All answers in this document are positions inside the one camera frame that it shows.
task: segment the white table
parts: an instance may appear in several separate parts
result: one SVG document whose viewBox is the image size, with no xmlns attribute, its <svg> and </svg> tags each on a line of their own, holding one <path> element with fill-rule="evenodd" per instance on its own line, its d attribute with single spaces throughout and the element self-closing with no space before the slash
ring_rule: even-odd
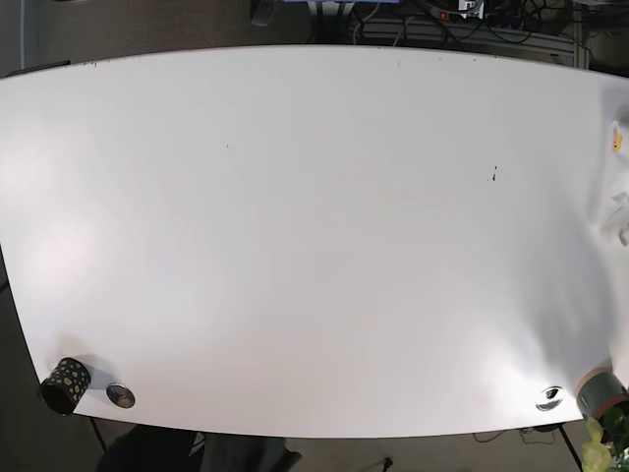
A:
<svg viewBox="0 0 629 472">
<path fill-rule="evenodd" d="M 78 413 L 287 437 L 579 418 L 629 381 L 629 250 L 598 235 L 629 82 L 361 47 L 156 54 L 0 82 L 0 244 Z M 132 389 L 123 410 L 104 387 Z"/>
</svg>

